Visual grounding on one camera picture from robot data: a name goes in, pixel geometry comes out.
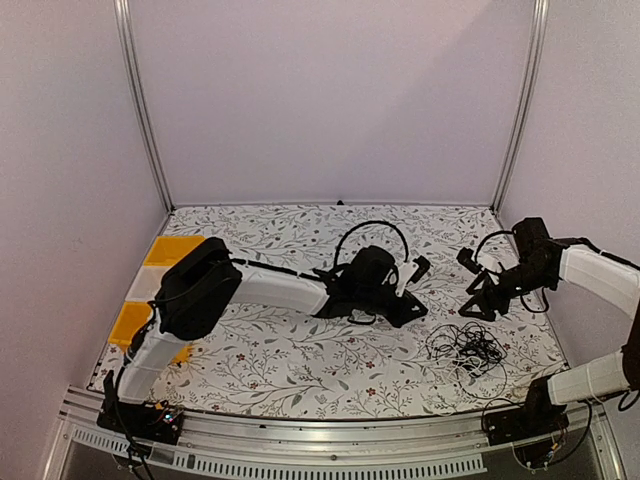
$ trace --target vent slot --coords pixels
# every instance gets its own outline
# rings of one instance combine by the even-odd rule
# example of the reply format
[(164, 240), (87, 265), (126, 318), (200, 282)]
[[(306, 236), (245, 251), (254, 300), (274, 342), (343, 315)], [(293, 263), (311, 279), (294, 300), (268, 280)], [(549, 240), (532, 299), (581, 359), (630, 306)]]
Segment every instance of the vent slot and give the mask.
[[(74, 426), (73, 440), (112, 454), (125, 455), (128, 447), (110, 432), (96, 431), (91, 428)], [(447, 479), (484, 473), (482, 455), (432, 462), (422, 462), (411, 466), (397, 465), (367, 467), (289, 467), (271, 464), (245, 464), (218, 459), (198, 453), (174, 452), (171, 466), (177, 470), (191, 473), (203, 473), (228, 480), (420, 480)]]

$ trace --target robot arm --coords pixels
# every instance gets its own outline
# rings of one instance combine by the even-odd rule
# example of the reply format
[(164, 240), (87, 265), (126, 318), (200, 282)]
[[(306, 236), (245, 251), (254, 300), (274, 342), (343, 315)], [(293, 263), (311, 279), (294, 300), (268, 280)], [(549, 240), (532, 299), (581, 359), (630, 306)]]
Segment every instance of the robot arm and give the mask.
[[(463, 265), (478, 274), (467, 290), (472, 298), (460, 309), (461, 315), (493, 321), (496, 311), (507, 313), (511, 299), (537, 288), (555, 290), (563, 280), (617, 306), (633, 325), (620, 351), (535, 380), (515, 415), (487, 415), (490, 439), (496, 443), (554, 430), (570, 402), (640, 389), (640, 270), (599, 251), (586, 239), (552, 239), (540, 218), (516, 224), (513, 235), (520, 263), (511, 269), (498, 271), (498, 262), (487, 257), (478, 256), (476, 261), (469, 249), (458, 255)], [(507, 426), (509, 422), (517, 425), (515, 431)]]
[(105, 379), (104, 412), (98, 425), (122, 431), (126, 424), (133, 436), (175, 443), (179, 425), (165, 428), (144, 401), (174, 356), (211, 333), (230, 303), (291, 308), (317, 318), (348, 317), (361, 310), (381, 315), (399, 328), (427, 314), (406, 285), (420, 280), (429, 268), (424, 257), (396, 265), (390, 253), (370, 246), (348, 264), (328, 272), (314, 270), (311, 275), (231, 258), (221, 239), (209, 238), (162, 278), (150, 302), (152, 317), (134, 335), (115, 385), (113, 373)]

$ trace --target coiled black wire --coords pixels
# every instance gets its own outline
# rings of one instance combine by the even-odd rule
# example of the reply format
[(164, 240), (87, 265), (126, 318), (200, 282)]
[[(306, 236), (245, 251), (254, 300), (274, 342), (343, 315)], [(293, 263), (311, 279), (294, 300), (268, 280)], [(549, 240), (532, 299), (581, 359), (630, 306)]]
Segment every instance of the coiled black wire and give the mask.
[(429, 334), (425, 343), (429, 360), (453, 360), (472, 378), (490, 372), (507, 356), (498, 339), (478, 322), (462, 327), (441, 325)]

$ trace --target pinkish white wall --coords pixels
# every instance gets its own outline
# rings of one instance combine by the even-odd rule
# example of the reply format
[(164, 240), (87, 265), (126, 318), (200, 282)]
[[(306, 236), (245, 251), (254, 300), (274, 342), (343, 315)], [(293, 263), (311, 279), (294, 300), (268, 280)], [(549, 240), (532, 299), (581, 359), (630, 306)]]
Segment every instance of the pinkish white wall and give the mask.
[[(640, 3), (552, 2), (541, 69), (502, 218), (542, 216), (640, 262)], [(568, 286), (550, 316), (572, 364), (626, 342), (631, 322)], [(640, 407), (609, 411), (629, 478), (640, 478)]]
[(531, 0), (139, 0), (178, 204), (489, 204)]
[(0, 6), (0, 477), (35, 479), (163, 213), (113, 2)]

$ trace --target table surface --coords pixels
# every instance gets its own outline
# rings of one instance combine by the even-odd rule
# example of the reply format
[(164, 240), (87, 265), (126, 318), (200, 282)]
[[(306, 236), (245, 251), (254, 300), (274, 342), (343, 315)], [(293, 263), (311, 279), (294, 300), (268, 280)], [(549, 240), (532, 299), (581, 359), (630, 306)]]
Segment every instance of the table surface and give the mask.
[[(171, 365), (155, 382), (150, 400), (208, 412), (268, 417), (344, 419), (450, 415), (482, 409), (487, 399), (521, 400), (533, 378), (563, 368), (565, 360), (544, 314), (519, 301), (496, 322), (480, 322), (504, 348), (502, 364), (473, 379), (451, 361), (430, 358), (425, 339), (445, 324), (470, 319), (457, 310), (468, 299), (473, 275), (456, 262), (500, 229), (487, 208), (433, 206), (225, 206), (184, 207), (164, 235), (222, 238), (234, 257), (295, 270), (327, 268), (335, 246), (352, 226), (386, 220), (407, 237), (411, 258), (424, 255), (429, 273), (409, 289), (428, 307), (423, 319), (401, 329), (378, 319), (371, 326), (346, 318), (323, 320), (282, 308), (233, 304), (207, 337), (196, 341), (188, 363)], [(376, 244), (402, 258), (397, 234), (383, 226), (362, 229), (345, 243), (349, 259)], [(508, 268), (509, 243), (492, 240), (487, 252)], [(527, 299), (539, 309), (534, 297)], [(119, 368), (121, 352), (106, 345), (89, 389)]]

